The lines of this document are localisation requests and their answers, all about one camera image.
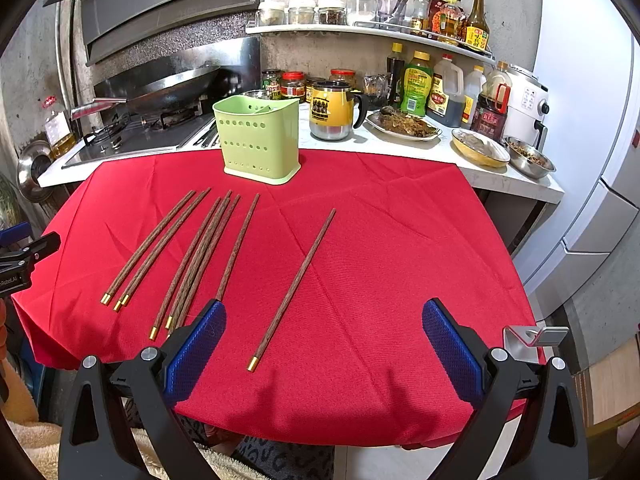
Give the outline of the dark soy sauce bottle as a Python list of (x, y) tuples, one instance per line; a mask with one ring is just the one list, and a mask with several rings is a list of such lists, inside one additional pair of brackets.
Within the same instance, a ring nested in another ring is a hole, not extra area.
[(392, 43), (390, 55), (386, 58), (386, 70), (390, 75), (390, 91), (388, 92), (388, 104), (395, 105), (401, 100), (401, 78), (405, 69), (405, 60), (402, 58), (400, 42)]

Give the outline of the white refrigerator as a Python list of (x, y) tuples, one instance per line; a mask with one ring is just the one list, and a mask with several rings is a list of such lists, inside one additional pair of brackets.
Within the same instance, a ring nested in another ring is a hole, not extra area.
[(563, 189), (514, 257), (536, 320), (585, 285), (639, 213), (639, 44), (611, 0), (542, 0), (534, 73)]

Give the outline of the glass jar red lid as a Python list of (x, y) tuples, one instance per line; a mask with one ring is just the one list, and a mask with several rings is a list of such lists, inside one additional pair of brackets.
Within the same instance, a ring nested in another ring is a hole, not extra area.
[(346, 22), (349, 26), (358, 23), (373, 22), (376, 13), (376, 0), (347, 0)]

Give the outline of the white rice cooker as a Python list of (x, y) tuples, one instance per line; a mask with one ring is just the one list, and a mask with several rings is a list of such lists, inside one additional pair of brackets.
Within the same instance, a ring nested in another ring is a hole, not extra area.
[(523, 67), (509, 64), (506, 72), (511, 92), (502, 137), (512, 136), (541, 150), (548, 132), (544, 124), (549, 113), (548, 88)]

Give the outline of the green utensil holder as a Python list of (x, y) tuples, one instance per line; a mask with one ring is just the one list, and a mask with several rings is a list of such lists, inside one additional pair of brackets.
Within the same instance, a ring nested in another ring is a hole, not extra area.
[(282, 185), (300, 169), (299, 104), (229, 96), (213, 105), (224, 172)]

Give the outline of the cooking oil bottle red cap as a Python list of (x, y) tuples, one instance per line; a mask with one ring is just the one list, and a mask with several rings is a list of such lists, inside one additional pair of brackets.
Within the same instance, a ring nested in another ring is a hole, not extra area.
[(63, 105), (55, 96), (47, 96), (43, 103), (44, 131), (50, 145), (50, 159), (55, 160), (68, 153), (76, 144), (74, 130), (70, 126)]

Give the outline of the red tablecloth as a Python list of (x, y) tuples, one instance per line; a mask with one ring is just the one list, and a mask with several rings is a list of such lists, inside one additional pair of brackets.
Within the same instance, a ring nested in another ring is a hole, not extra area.
[(13, 298), (36, 359), (132, 358), (215, 200), (235, 208), (191, 309), (227, 327), (180, 414), (270, 440), (436, 445), (471, 409), (428, 342), (439, 299), (498, 346), (534, 317), (476, 194), (454, 165), (303, 151), (284, 185), (231, 177), (216, 151), (106, 162), (50, 222), (60, 249)]

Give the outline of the plate of cooked food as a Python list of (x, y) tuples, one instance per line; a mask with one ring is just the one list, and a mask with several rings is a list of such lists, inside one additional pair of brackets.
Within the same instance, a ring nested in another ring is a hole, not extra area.
[(412, 116), (384, 106), (371, 113), (367, 121), (381, 131), (408, 139), (432, 140), (440, 135), (440, 130), (424, 122), (420, 117)]

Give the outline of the wooden chopstick gold tip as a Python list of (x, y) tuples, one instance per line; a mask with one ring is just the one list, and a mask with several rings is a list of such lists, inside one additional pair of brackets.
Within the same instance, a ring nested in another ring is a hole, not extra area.
[(131, 279), (129, 284), (125, 287), (124, 293), (114, 305), (115, 312), (118, 312), (122, 307), (125, 307), (126, 304), (128, 304), (131, 297), (134, 296), (134, 292), (144, 280), (145, 275), (149, 273), (149, 270), (151, 270), (155, 261), (160, 258), (160, 254), (163, 252), (165, 247), (168, 245), (174, 235), (180, 230), (183, 223), (189, 219), (195, 208), (201, 203), (202, 200), (204, 200), (209, 191), (210, 188), (206, 188), (200, 194), (198, 194), (198, 196), (194, 198), (194, 201), (186, 206), (186, 209), (178, 215), (177, 219), (172, 222), (170, 226), (168, 226), (166, 232), (152, 248), (152, 252), (150, 252), (149, 255), (145, 257), (142, 265), (134, 274), (134, 277)]
[(122, 286), (122, 282), (125, 281), (125, 278), (129, 275), (131, 270), (136, 266), (140, 258), (149, 249), (149, 247), (155, 242), (157, 237), (160, 235), (161, 232), (163, 232), (166, 226), (168, 226), (171, 220), (175, 218), (175, 216), (180, 212), (182, 207), (193, 197), (194, 194), (195, 194), (194, 190), (187, 192), (186, 195), (183, 196), (183, 198), (179, 200), (178, 203), (176, 203), (175, 206), (171, 208), (168, 214), (166, 214), (166, 216), (162, 220), (160, 220), (160, 222), (157, 223), (155, 228), (152, 229), (151, 232), (149, 232), (148, 236), (145, 237), (145, 239), (140, 244), (140, 246), (134, 251), (134, 253), (129, 257), (125, 265), (120, 269), (120, 271), (116, 275), (116, 278), (114, 278), (114, 280), (111, 282), (111, 285), (107, 287), (106, 292), (104, 292), (100, 300), (100, 304), (104, 304), (104, 306), (107, 306), (111, 302), (112, 298), (118, 291), (119, 287)]
[(226, 225), (232, 215), (233, 209), (239, 203), (240, 198), (241, 196), (239, 196), (239, 194), (236, 194), (234, 197), (230, 197), (230, 202), (228, 203), (227, 208), (224, 210), (224, 213), (220, 218), (217, 229), (214, 232), (214, 236), (210, 239), (201, 265), (196, 271), (194, 281), (192, 282), (192, 287), (190, 289), (190, 292), (188, 292), (188, 294), (186, 295), (186, 302), (183, 305), (182, 311), (179, 314), (178, 318), (176, 318), (174, 328), (167, 332), (168, 335), (170, 335), (177, 328), (183, 326), (183, 323), (186, 320), (186, 315), (188, 314), (195, 295), (198, 292), (198, 288), (201, 285), (201, 281), (208, 267), (209, 261), (213, 257), (213, 253), (218, 245), (220, 238), (222, 237), (222, 234), (224, 234), (224, 229), (226, 228)]
[(231, 254), (228, 258), (226, 267), (224, 268), (224, 273), (222, 274), (222, 277), (216, 292), (215, 299), (217, 301), (221, 301), (224, 299), (224, 293), (227, 290), (227, 287), (231, 278), (231, 274), (232, 274), (234, 265), (236, 263), (236, 259), (238, 258), (238, 255), (240, 253), (246, 232), (248, 230), (248, 227), (250, 226), (250, 220), (252, 220), (253, 218), (253, 214), (259, 202), (259, 199), (260, 199), (260, 194), (257, 193), (254, 197), (254, 200), (252, 200), (252, 203), (250, 204), (250, 209), (247, 211), (243, 224), (241, 226), (241, 229), (239, 230), (238, 236), (235, 239)]
[(220, 218), (230, 202), (230, 197), (231, 191), (228, 191), (224, 198), (218, 203), (215, 211), (209, 216), (203, 233), (196, 238), (194, 253), (188, 262), (186, 270), (183, 272), (178, 292), (176, 293), (174, 302), (169, 309), (165, 323), (165, 330), (168, 332), (174, 328), (176, 318), (178, 318), (182, 311), (183, 305), (186, 302), (186, 295), (190, 292), (196, 271), (201, 265), (210, 239), (214, 236), (214, 232), (217, 229)]
[(326, 221), (323, 222), (320, 231), (318, 232), (316, 238), (314, 239), (314, 242), (312, 243), (311, 248), (309, 248), (303, 262), (300, 264), (296, 274), (294, 275), (291, 285), (288, 286), (288, 290), (286, 291), (282, 301), (280, 302), (279, 307), (277, 308), (276, 314), (273, 315), (273, 318), (270, 324), (268, 325), (268, 328), (264, 333), (264, 336), (262, 336), (262, 340), (258, 344), (256, 351), (250, 358), (250, 362), (248, 362), (248, 365), (246, 368), (246, 370), (249, 373), (254, 373), (254, 371), (256, 370), (256, 368), (260, 363), (260, 360), (264, 356), (270, 344), (270, 341), (272, 341), (272, 338), (276, 333), (282, 321), (282, 318), (285, 315), (286, 310), (288, 310), (288, 306), (290, 305), (296, 293), (296, 290), (299, 288), (299, 285), (303, 281), (306, 271), (311, 265), (311, 261), (314, 258), (314, 255), (316, 254), (319, 246), (321, 245), (322, 240), (326, 236), (326, 231), (329, 229), (329, 226), (331, 225), (331, 222), (334, 219), (335, 215), (336, 215), (336, 209), (332, 208), (328, 216), (326, 217)]
[(178, 288), (178, 285), (180, 284), (182, 278), (183, 278), (183, 274), (184, 272), (186, 272), (186, 267), (188, 266), (188, 264), (191, 261), (191, 258), (195, 252), (196, 246), (198, 246), (198, 242), (200, 241), (206, 226), (208, 225), (208, 222), (210, 221), (211, 218), (213, 218), (214, 213), (216, 212), (217, 208), (219, 207), (219, 204), (221, 202), (221, 198), (218, 197), (213, 205), (209, 208), (208, 213), (206, 214), (206, 216), (204, 217), (203, 221), (201, 222), (200, 227), (198, 228), (198, 230), (196, 231), (194, 237), (192, 238), (192, 242), (190, 244), (190, 246), (188, 247), (188, 249), (186, 250), (186, 253), (184, 254), (178, 269), (174, 275), (174, 278), (171, 280), (169, 287), (167, 289), (167, 292), (165, 294), (165, 297), (162, 301), (162, 303), (160, 304), (160, 310), (158, 310), (156, 317), (154, 318), (154, 322), (152, 324), (151, 327), (151, 331), (149, 333), (149, 340), (150, 341), (154, 341), (157, 337), (158, 332), (160, 331), (160, 328), (163, 325), (163, 320), (165, 318), (167, 309), (169, 308), (169, 305), (171, 303), (172, 298), (174, 298), (175, 292)]

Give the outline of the black wok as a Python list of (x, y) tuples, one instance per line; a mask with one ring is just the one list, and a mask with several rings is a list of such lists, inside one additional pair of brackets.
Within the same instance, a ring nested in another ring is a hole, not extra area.
[(119, 105), (125, 105), (130, 112), (138, 115), (183, 107), (205, 96), (213, 81), (225, 73), (227, 70), (220, 66), (202, 66), (194, 70), (185, 70), (147, 84), (130, 98), (94, 98), (89, 103), (73, 108), (70, 111), (70, 119), (76, 120)]

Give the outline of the white plastic bottle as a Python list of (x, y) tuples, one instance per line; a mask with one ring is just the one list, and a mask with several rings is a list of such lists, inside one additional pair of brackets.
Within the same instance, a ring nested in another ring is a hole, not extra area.
[(465, 129), (471, 128), (473, 117), (477, 108), (478, 97), (486, 82), (484, 67), (475, 65), (472, 72), (464, 77), (464, 107), (461, 116), (461, 125)]

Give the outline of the green bottle yellow cap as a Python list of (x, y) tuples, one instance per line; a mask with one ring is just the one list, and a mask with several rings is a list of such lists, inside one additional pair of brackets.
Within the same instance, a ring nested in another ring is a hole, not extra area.
[(413, 58), (405, 68), (400, 110), (416, 117), (424, 117), (432, 82), (433, 67), (430, 55), (415, 50)]

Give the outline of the small steel bowl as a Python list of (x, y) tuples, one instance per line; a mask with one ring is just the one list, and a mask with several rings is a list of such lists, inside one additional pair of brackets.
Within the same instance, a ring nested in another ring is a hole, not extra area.
[(510, 155), (510, 164), (521, 174), (534, 180), (540, 180), (555, 172), (555, 166), (548, 157), (537, 151), (533, 145), (506, 136), (503, 144)]

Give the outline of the yellow steel mug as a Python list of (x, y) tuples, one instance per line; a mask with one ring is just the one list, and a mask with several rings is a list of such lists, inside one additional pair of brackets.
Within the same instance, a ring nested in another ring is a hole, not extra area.
[(347, 82), (317, 81), (311, 92), (310, 133), (321, 141), (344, 140), (363, 124), (368, 110), (368, 99)]

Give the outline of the white wall shelf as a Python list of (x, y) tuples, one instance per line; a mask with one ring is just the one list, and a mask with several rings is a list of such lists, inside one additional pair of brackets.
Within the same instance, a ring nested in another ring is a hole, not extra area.
[(328, 25), (328, 24), (283, 24), (283, 25), (257, 25), (249, 21), (245, 25), (247, 35), (277, 35), (277, 34), (322, 34), (338, 35), (351, 34), (359, 36), (380, 37), (397, 42), (413, 42), (425, 47), (440, 49), (452, 54), (472, 58), (489, 66), (496, 66), (497, 60), (491, 50), (473, 50), (461, 40), (427, 32), (415, 30), (401, 25), (357, 22), (355, 25)]

